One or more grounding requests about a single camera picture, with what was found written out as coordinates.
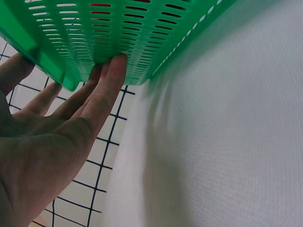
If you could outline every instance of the green plastic basket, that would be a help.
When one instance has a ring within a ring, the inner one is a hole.
[[[126,51],[125,84],[141,85],[232,2],[0,0],[0,35],[69,90]]]

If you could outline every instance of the grid line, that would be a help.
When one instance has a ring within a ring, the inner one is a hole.
[[[120,102],[120,105],[119,105],[119,108],[118,108],[118,111],[117,111],[117,115],[119,115],[119,113],[120,113],[120,110],[121,110],[121,107],[122,107],[122,103],[123,103],[123,100],[124,100],[124,97],[125,97],[125,94],[126,94],[125,91],[123,92],[123,96],[122,96],[122,99],[121,99],[121,102]],[[113,124],[113,127],[112,127],[110,135],[109,135],[109,139],[108,139],[109,141],[112,138],[116,122],[117,122],[117,117],[114,120],[114,124]],[[107,146],[106,146],[106,149],[105,149],[105,153],[104,153],[103,160],[102,160],[102,163],[101,163],[102,166],[104,165],[104,161],[105,161],[105,157],[106,157],[106,154],[107,154],[108,147],[109,147],[109,142],[107,143]],[[98,178],[97,178],[97,182],[96,182],[93,198],[92,198],[92,201],[91,201],[91,206],[90,206],[90,211],[89,211],[89,219],[88,219],[87,226],[89,226],[89,224],[90,224],[90,218],[91,218],[91,214],[92,214],[92,210],[93,210],[93,206],[94,206],[94,199],[95,199],[95,196],[96,196],[96,192],[97,192],[97,188],[98,188],[98,183],[99,183],[99,180],[100,180],[101,172],[102,172],[102,167],[100,168],[99,173],[98,173]]]
[[[77,225],[79,225],[79,226],[83,226],[83,227],[87,227],[87,226],[85,226],[85,225],[83,225],[83,224],[81,224],[81,223],[79,223],[79,222],[76,222],[76,221],[73,221],[73,220],[71,220],[71,219],[69,219],[69,218],[66,218],[66,217],[64,217],[64,216],[61,216],[60,214],[54,214],[55,216],[58,216],[58,217],[61,217],[62,219],[65,219],[65,220],[67,220],[67,221],[70,221],[70,222],[72,222],[72,223],[75,223],[75,224],[77,224]]]
[[[32,222],[35,223],[36,225],[41,226],[41,227],[46,227],[46,226],[44,226],[44,225],[42,225],[42,224],[40,224],[40,223],[38,223],[38,222],[36,222],[36,221],[32,221]]]

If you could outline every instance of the finger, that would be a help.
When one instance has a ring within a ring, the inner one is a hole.
[[[29,111],[44,116],[61,89],[62,86],[57,83],[48,85],[29,104],[27,104],[22,111]]]
[[[109,69],[109,65],[110,65],[110,62],[111,60],[107,61],[104,65],[103,65],[103,68],[102,68],[102,72],[101,72],[101,76],[99,78],[99,83],[102,83],[102,81],[104,80],[104,78],[106,77],[107,75],[107,72],[108,72],[108,69]],[[87,98],[85,100],[85,102],[83,103],[83,105],[74,113],[73,117],[79,117],[84,108],[86,107],[87,103],[90,101],[90,97]]]
[[[95,136],[109,116],[125,81],[127,56],[119,54],[110,63],[106,77],[99,83],[84,108],[81,117],[92,126]]]
[[[33,71],[34,64],[30,63],[19,53],[8,59],[0,66],[0,90],[8,95],[14,87]]]
[[[107,76],[96,86],[81,116],[69,119],[54,133],[68,138],[77,147],[91,148],[124,84],[126,65],[125,54],[114,57]]]
[[[68,120],[84,104],[97,86],[102,72],[102,65],[95,65],[88,82],[72,97],[65,101],[55,112],[54,116]]]

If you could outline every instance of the white fabric surface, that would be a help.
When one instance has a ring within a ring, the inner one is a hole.
[[[103,226],[303,226],[302,16],[239,0],[141,88]]]

